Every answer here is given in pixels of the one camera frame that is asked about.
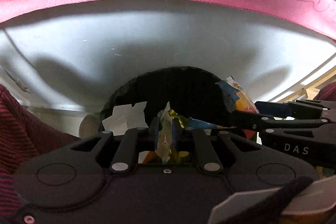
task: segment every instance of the screw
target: screw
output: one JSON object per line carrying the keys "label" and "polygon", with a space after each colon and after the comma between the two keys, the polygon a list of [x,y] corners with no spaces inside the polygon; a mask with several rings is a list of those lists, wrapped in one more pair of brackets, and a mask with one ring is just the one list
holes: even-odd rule
{"label": "screw", "polygon": [[34,224],[35,223],[35,219],[32,216],[25,216],[23,218],[23,220],[27,224]]}
{"label": "screw", "polygon": [[221,166],[215,162],[208,162],[204,165],[204,169],[210,172],[218,171],[221,168]]}
{"label": "screw", "polygon": [[124,162],[116,162],[112,165],[112,169],[115,171],[125,171],[128,168],[128,164]]}

